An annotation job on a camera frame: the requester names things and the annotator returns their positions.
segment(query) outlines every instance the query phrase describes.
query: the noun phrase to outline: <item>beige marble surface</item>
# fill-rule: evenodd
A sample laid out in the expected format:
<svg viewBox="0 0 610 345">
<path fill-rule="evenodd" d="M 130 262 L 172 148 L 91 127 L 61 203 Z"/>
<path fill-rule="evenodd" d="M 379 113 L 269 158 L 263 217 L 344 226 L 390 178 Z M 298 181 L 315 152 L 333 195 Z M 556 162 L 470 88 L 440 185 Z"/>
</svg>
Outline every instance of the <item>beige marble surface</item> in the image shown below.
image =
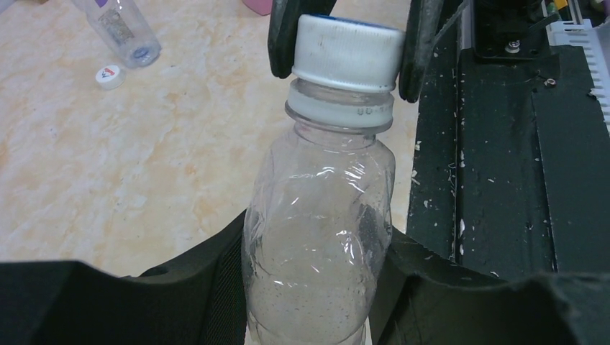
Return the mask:
<svg viewBox="0 0 610 345">
<path fill-rule="evenodd" d="M 81 259 L 138 275 L 223 229 L 250 199 L 271 141 L 291 127 L 288 80 L 269 71 L 268 17 L 240 0 L 136 0 L 163 46 L 101 90 L 118 63 L 69 0 L 0 15 L 0 260 Z M 339 0 L 333 14 L 404 27 L 405 0 Z M 417 107 L 381 139 L 397 159 L 404 229 Z"/>
</svg>

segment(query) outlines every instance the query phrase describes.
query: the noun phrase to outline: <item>metal bolt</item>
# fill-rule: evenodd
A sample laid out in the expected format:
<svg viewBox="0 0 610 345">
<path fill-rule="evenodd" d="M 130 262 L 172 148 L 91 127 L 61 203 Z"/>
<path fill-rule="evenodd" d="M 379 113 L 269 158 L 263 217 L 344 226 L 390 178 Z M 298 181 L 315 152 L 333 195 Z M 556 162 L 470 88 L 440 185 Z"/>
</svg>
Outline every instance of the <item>metal bolt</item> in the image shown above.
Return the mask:
<svg viewBox="0 0 610 345">
<path fill-rule="evenodd" d="M 548 78 L 547 80 L 545 80 L 545 86 L 547 86 L 549 88 L 554 88 L 556 85 L 557 85 L 557 81 L 555 79 Z"/>
<path fill-rule="evenodd" d="M 519 47 L 521 46 L 521 42 L 519 41 L 511 41 L 504 48 L 505 51 L 511 54 L 517 54 L 519 52 Z"/>
</svg>

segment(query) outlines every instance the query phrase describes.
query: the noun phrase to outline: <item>white cap with red logo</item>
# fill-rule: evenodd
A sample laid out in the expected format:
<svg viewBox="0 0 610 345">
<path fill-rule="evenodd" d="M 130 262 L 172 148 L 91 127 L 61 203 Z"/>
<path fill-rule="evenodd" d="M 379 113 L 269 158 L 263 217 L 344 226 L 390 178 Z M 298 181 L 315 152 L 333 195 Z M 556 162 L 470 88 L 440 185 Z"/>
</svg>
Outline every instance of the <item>white cap with red logo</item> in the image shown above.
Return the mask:
<svg viewBox="0 0 610 345">
<path fill-rule="evenodd" d="M 117 65 L 108 65 L 97 72 L 96 81 L 104 90 L 112 90 L 123 84 L 125 72 Z"/>
</svg>

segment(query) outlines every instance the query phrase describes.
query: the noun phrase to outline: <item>pink cup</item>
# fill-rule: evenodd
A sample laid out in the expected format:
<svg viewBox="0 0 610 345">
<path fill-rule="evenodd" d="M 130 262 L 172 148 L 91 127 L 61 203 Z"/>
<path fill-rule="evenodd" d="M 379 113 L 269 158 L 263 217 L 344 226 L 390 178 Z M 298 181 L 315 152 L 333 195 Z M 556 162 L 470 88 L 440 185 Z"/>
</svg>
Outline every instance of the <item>pink cup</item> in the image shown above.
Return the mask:
<svg viewBox="0 0 610 345">
<path fill-rule="evenodd" d="M 271 4 L 273 0 L 242 0 L 254 12 L 261 16 L 266 16 L 271 13 Z"/>
</svg>

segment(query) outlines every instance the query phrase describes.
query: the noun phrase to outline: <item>white debris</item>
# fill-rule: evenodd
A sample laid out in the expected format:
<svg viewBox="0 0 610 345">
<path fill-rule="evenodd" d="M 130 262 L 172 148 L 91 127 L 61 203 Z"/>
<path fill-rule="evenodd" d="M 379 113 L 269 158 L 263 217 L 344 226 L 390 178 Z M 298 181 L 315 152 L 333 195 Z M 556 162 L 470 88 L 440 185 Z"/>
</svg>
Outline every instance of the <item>white debris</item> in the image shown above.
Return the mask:
<svg viewBox="0 0 610 345">
<path fill-rule="evenodd" d="M 466 230 L 466 224 L 464 224 L 463 219 L 460 219 L 460 235 L 458 236 L 458 238 L 462 237 L 464 230 Z"/>
</svg>

